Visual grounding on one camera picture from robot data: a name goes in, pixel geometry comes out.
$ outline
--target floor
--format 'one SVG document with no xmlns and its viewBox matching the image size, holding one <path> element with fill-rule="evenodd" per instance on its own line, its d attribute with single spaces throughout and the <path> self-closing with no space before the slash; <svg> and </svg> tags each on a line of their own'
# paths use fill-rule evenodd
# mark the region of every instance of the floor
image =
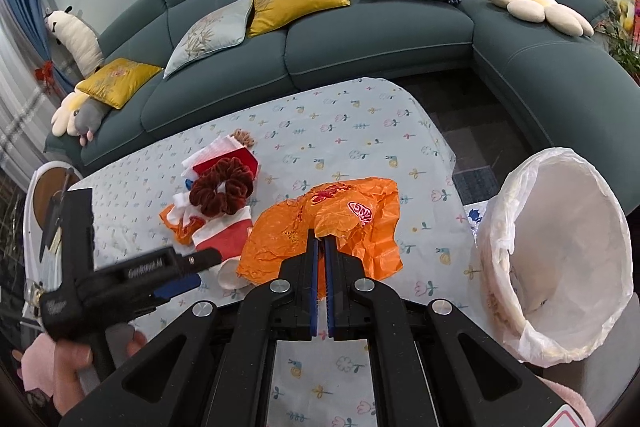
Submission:
<svg viewBox="0 0 640 427">
<path fill-rule="evenodd" d="M 463 204 L 495 196 L 507 174 L 533 154 L 472 70 L 408 76 L 395 83 L 420 102 L 456 154 L 454 183 Z"/>
</svg>

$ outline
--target brown velvet scrunchie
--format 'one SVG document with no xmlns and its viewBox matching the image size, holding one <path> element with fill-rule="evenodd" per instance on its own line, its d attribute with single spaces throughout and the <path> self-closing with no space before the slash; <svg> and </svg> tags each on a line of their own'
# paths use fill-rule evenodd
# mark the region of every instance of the brown velvet scrunchie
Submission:
<svg viewBox="0 0 640 427">
<path fill-rule="evenodd" d="M 225 190 L 218 191 L 225 182 Z M 254 191 L 254 176 L 238 158 L 222 158 L 207 169 L 191 187 L 189 200 L 207 217 L 232 216 L 246 204 Z"/>
</svg>

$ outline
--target curtain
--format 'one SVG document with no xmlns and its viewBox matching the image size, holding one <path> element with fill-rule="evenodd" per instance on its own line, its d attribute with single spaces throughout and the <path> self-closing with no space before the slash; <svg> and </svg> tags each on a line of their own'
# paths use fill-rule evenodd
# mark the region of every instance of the curtain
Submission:
<svg viewBox="0 0 640 427">
<path fill-rule="evenodd" d="M 42 12 L 40 0 L 6 0 L 6 2 L 18 26 L 27 36 L 38 55 L 40 55 L 41 60 L 49 62 L 51 60 L 49 38 L 44 25 L 44 13 Z M 62 90 L 63 96 L 72 92 L 75 83 L 55 65 L 52 64 L 51 66 L 53 79 Z"/>
<path fill-rule="evenodd" d="M 25 192 L 47 162 L 41 151 L 56 110 L 34 78 L 41 63 L 8 3 L 0 0 L 0 168 Z"/>
</svg>

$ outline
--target white tablecloth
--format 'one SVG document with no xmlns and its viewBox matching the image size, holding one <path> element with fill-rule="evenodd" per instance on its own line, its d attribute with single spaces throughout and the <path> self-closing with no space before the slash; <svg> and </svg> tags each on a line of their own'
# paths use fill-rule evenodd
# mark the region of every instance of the white tablecloth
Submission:
<svg viewBox="0 0 640 427">
<path fill-rule="evenodd" d="M 181 161 L 214 138 L 242 128 L 256 139 L 261 164 L 254 220 L 272 204 L 336 180 L 386 177 L 398 183 L 396 241 L 404 268 L 385 280 L 405 299 L 442 297 L 485 326 L 479 266 L 465 209 L 451 179 L 455 158 L 425 111 L 401 87 L 361 78 L 264 103 L 159 141 L 85 178 L 93 187 L 97 267 L 173 244 L 158 214 L 182 192 Z M 193 248 L 174 245 L 187 253 Z M 150 338 L 190 304 L 226 305 L 244 291 L 224 291 L 213 277 L 134 325 Z M 319 336 L 280 343 L 268 423 L 375 426 L 364 341 L 334 343 L 319 303 Z"/>
</svg>

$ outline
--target blue curtain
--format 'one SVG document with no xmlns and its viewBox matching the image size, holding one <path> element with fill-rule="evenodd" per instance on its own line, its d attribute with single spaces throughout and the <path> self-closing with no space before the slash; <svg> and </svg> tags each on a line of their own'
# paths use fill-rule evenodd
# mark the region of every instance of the blue curtain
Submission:
<svg viewBox="0 0 640 427">
<path fill-rule="evenodd" d="M 22 29 L 24 34 L 30 40 L 33 47 L 40 55 L 44 62 L 51 60 L 51 52 L 49 51 L 49 40 L 47 37 L 47 28 L 44 25 L 44 13 L 40 0 L 6 0 L 11 12 Z M 69 78 L 53 67 L 53 78 L 65 93 L 74 90 L 74 84 Z"/>
</svg>

